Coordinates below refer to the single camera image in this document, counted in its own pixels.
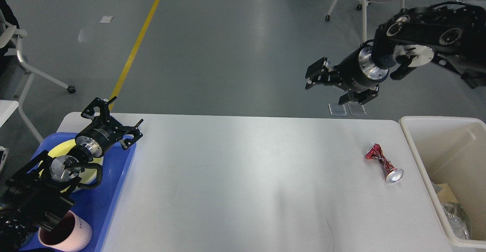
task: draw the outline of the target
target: gray floor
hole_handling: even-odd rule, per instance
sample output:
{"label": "gray floor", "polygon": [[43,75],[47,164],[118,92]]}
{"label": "gray floor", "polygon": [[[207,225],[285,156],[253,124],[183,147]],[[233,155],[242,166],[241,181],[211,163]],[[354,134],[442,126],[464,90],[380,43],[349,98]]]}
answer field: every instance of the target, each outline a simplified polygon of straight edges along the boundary
{"label": "gray floor", "polygon": [[[342,91],[305,91],[307,66],[322,56],[335,64],[360,44],[356,1],[161,0],[134,60],[114,112],[331,117],[327,104]],[[447,0],[406,0],[408,8]],[[485,1],[471,1],[486,6]],[[109,98],[153,0],[15,0],[9,4],[29,32],[29,62],[76,86],[69,95],[36,77],[26,114],[43,136],[65,114],[94,97]],[[368,8],[368,37],[396,14],[399,2]],[[113,22],[99,23],[103,15]],[[486,119],[486,89],[471,90],[459,77],[428,64],[402,81],[382,83],[380,96],[361,119],[399,120],[406,115]],[[0,129],[12,150],[0,181],[35,151],[35,139],[17,113]]]}

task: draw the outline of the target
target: yellow floor line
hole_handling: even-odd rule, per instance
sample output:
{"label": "yellow floor line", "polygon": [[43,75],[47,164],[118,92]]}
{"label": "yellow floor line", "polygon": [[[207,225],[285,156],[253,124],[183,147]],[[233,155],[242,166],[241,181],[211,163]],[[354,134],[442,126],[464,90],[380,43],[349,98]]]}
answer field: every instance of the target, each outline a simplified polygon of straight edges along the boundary
{"label": "yellow floor line", "polygon": [[137,37],[137,40],[135,41],[135,44],[133,45],[132,52],[130,52],[130,55],[128,56],[128,60],[125,63],[125,67],[123,67],[123,71],[121,71],[120,77],[118,78],[117,84],[115,85],[115,88],[113,89],[113,92],[111,93],[111,98],[113,96],[116,96],[120,93],[120,90],[122,89],[123,83],[125,82],[126,76],[128,74],[128,71],[130,71],[130,67],[132,67],[133,60],[135,59],[135,55],[137,55],[137,52],[139,51],[140,44],[142,43],[142,40],[144,39],[145,33],[147,32],[147,28],[149,27],[149,24],[151,22],[151,19],[153,17],[153,14],[155,13],[155,10],[157,9],[158,3],[160,0],[155,0],[153,1],[153,5],[150,8],[150,12],[145,19],[144,25],[142,26],[142,29],[140,30],[139,36]]}

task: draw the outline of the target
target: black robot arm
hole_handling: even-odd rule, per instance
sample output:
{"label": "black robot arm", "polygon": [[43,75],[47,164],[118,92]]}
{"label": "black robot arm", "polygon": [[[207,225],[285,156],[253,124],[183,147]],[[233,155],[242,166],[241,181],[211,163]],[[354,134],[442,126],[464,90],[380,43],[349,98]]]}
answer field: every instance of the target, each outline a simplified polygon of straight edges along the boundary
{"label": "black robot arm", "polygon": [[486,86],[485,22],[484,8],[465,3],[403,9],[340,64],[330,66],[327,58],[321,58],[310,65],[306,89],[315,84],[336,86],[346,91],[340,105],[365,104],[378,96],[379,84],[388,75],[400,80],[429,62],[459,74],[471,88]]}
{"label": "black robot arm", "polygon": [[[0,198],[0,252],[17,251],[38,227],[54,229],[75,204],[69,198],[75,188],[90,189],[101,183],[103,168],[92,163],[94,157],[102,157],[116,142],[126,150],[142,137],[143,120],[123,126],[110,115],[109,104],[115,99],[95,98],[83,110],[81,116],[92,122],[75,136],[76,145],[66,155],[51,157],[44,150],[7,180],[8,190]],[[99,108],[97,117],[95,108]],[[97,170],[96,183],[80,183],[84,169]]]}

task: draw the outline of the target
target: white plastic bin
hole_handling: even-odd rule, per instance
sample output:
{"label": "white plastic bin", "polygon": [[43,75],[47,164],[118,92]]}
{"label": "white plastic bin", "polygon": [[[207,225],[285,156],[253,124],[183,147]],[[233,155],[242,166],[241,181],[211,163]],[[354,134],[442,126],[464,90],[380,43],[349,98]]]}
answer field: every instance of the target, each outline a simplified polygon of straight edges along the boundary
{"label": "white plastic bin", "polygon": [[[399,122],[450,242],[486,248],[486,124],[461,117],[402,117]],[[471,219],[471,240],[454,235],[430,180],[451,187]]]}

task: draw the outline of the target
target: red can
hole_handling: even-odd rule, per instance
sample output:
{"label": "red can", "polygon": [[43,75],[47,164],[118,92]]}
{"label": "red can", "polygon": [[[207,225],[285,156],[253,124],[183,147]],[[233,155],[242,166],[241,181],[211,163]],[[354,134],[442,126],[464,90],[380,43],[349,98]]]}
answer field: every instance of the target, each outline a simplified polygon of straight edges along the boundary
{"label": "red can", "polygon": [[403,178],[403,169],[397,169],[386,159],[382,147],[378,144],[373,145],[365,155],[366,159],[376,159],[382,165],[385,181],[396,183]]}

